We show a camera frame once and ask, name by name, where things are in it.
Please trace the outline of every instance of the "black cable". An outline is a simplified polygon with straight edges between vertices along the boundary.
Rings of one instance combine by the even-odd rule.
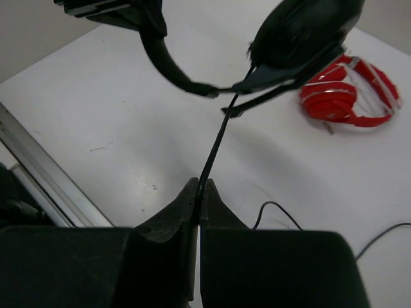
[[[267,202],[265,202],[265,203],[261,206],[261,208],[260,208],[260,210],[259,210],[259,214],[258,214],[258,218],[257,218],[256,224],[254,225],[254,227],[251,228],[251,230],[257,229],[259,223],[261,222],[261,217],[263,217],[264,208],[265,208],[268,204],[272,204],[272,205],[275,205],[276,207],[278,207],[280,210],[283,211],[284,214],[286,214],[286,215],[288,216],[288,218],[291,219],[291,221],[294,223],[295,226],[297,226],[297,228],[298,228],[300,231],[304,231],[304,229],[300,227],[300,225],[295,221],[295,219],[294,219],[286,210],[284,210],[284,208],[283,208],[282,206],[280,206],[280,204],[278,204],[277,202],[274,202],[274,201],[267,201]]]
[[[245,78],[249,77],[251,75],[251,73],[253,72],[253,70],[254,70],[254,66],[252,66],[250,68],[247,75],[245,75]],[[207,180],[208,180],[208,177],[210,175],[211,168],[213,167],[214,161],[216,159],[218,148],[220,147],[221,142],[223,140],[225,129],[226,129],[227,123],[230,119],[231,109],[233,108],[236,100],[238,99],[238,96],[239,96],[239,94],[234,95],[234,97],[231,100],[231,103],[230,103],[230,105],[227,109],[227,113],[225,114],[223,123],[221,124],[220,131],[218,132],[217,138],[214,141],[213,147],[211,148],[210,154],[207,158],[207,162],[205,163],[203,171],[201,172],[200,180],[198,181],[198,186],[197,186],[197,190],[196,190],[196,193],[195,193],[195,208],[197,210],[199,210],[199,208],[201,207],[201,203],[202,203],[202,200],[204,198],[204,194],[206,193],[205,189],[206,189],[206,185],[207,185]]]
[[[411,223],[398,223],[397,225],[391,226],[388,229],[386,229],[384,232],[378,234],[374,239],[372,239],[371,241],[369,241],[368,244],[365,245],[364,248],[362,248],[362,250],[360,251],[360,253],[355,257],[355,261],[360,260],[360,258],[366,253],[366,251],[379,239],[381,239],[385,234],[393,231],[394,229],[397,229],[399,227],[403,227],[403,226],[411,226]]]

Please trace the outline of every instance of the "table surface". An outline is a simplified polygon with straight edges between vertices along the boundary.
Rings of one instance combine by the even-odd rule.
[[[171,2],[166,42],[182,68],[221,86],[242,79],[247,44],[273,1]],[[211,177],[247,225],[275,200],[304,228],[339,232],[357,252],[391,224],[411,221],[411,58],[359,30],[346,45],[398,85],[405,106],[395,121],[367,131],[334,125],[330,135],[289,93],[230,121]],[[110,26],[0,85],[5,107],[121,226],[144,222],[199,176],[230,100],[177,90],[153,69],[138,33]],[[261,227],[293,228],[274,208]],[[410,231],[397,230],[359,262],[373,307],[410,305],[410,255]]]

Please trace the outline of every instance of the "thin black wire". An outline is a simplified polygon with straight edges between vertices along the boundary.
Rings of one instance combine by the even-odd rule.
[[[295,225],[300,231],[304,231],[304,229],[300,227],[300,225],[295,221],[295,219],[294,219],[282,206],[280,206],[280,204],[278,204],[277,202],[274,202],[274,201],[267,201],[267,202],[265,202],[265,203],[261,206],[261,208],[260,208],[260,210],[259,210],[259,214],[258,214],[258,218],[257,218],[256,224],[254,225],[254,227],[251,228],[251,230],[257,229],[259,223],[261,222],[261,217],[263,217],[264,208],[265,208],[267,205],[269,205],[269,204],[275,205],[275,206],[278,207],[280,210],[282,210],[283,213],[286,214],[286,215],[288,216],[288,218],[291,219],[291,221],[294,223],[294,225]]]
[[[365,245],[364,248],[362,248],[362,250],[360,251],[360,253],[355,257],[355,261],[360,260],[360,258],[366,253],[366,251],[379,239],[381,239],[385,234],[393,231],[394,229],[397,229],[399,227],[403,227],[403,226],[411,226],[411,223],[398,223],[397,225],[391,226],[388,229],[386,229],[385,231],[381,232],[380,234],[378,234],[374,239],[372,239],[371,241],[369,241],[368,244]]]
[[[249,77],[251,73],[253,72],[253,70],[254,70],[254,66],[250,68],[247,75],[245,75],[245,78]],[[227,109],[227,113],[225,114],[223,123],[221,124],[220,131],[218,132],[217,138],[214,141],[213,147],[211,148],[210,154],[207,158],[207,162],[205,163],[203,171],[201,172],[200,180],[198,181],[198,186],[197,186],[197,190],[195,193],[195,207],[197,210],[200,208],[201,202],[204,198],[204,194],[206,193],[205,189],[207,185],[207,180],[210,175],[211,168],[213,167],[214,161],[216,159],[218,148],[220,147],[221,142],[223,140],[225,129],[230,119],[231,109],[233,108],[236,100],[238,99],[238,96],[239,94],[234,95],[234,97],[231,100],[231,103]]]

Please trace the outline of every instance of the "black headset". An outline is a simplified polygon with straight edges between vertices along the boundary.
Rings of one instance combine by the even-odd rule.
[[[364,0],[284,0],[266,18],[249,47],[252,74],[230,88],[191,81],[174,62],[164,43],[167,26],[162,0],[55,3],[64,6],[70,15],[139,31],[157,70],[186,92],[215,98],[220,93],[250,94],[282,84],[234,107],[231,117],[236,117],[283,92],[302,87],[344,53],[342,43],[359,20]]]

